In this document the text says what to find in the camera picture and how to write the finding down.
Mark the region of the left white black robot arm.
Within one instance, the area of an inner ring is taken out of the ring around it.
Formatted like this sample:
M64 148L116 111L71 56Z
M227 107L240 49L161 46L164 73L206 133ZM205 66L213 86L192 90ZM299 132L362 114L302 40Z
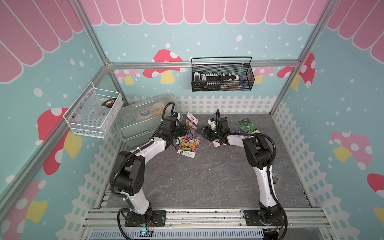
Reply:
M161 123L150 141L130 152L119 152L112 169L110 193L129 204L128 217L141 225L147 225L153 219L152 206L142 190L146 163L170 146L175 147L176 140L187 135L185 125L180 122L181 114L175 112L175 106L174 102L167 103Z

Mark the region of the mixed rose flower seed packet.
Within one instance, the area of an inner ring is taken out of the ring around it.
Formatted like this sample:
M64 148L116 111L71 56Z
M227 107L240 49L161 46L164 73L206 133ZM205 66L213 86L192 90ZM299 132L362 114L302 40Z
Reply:
M177 140L177 153L185 157L194 159L198 151L201 138L188 135L184 137L179 137Z

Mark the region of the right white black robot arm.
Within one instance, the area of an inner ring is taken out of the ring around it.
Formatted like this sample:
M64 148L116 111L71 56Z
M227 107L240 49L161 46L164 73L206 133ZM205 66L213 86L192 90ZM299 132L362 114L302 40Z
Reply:
M204 138L219 145L237 146L244 149L249 165L255 170L260 191L259 220L263 225L272 225L285 216L273 184L272 164L276 158L273 140L261 133L234 133L227 119L209 119L200 131Z

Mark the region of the pink aster flower seed packet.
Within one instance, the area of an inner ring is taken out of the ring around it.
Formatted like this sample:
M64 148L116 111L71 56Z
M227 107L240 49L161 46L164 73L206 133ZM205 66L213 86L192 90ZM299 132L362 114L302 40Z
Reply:
M199 120L195 116L193 116L190 112L187 113L186 127L189 135L194 136L196 134L198 122Z

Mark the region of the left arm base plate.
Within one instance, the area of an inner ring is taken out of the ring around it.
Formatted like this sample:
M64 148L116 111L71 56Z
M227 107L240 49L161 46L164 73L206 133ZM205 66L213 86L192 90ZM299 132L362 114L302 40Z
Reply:
M148 210L144 215L129 212L125 220L125 227L164 227L166 215L166 211Z

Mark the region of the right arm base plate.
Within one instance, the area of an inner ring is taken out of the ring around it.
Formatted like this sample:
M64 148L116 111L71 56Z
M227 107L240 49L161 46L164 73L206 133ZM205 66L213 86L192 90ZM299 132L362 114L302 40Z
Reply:
M276 212L267 210L244 210L243 218L245 219L247 226L283 227L285 225L283 214L280 210L277 210Z

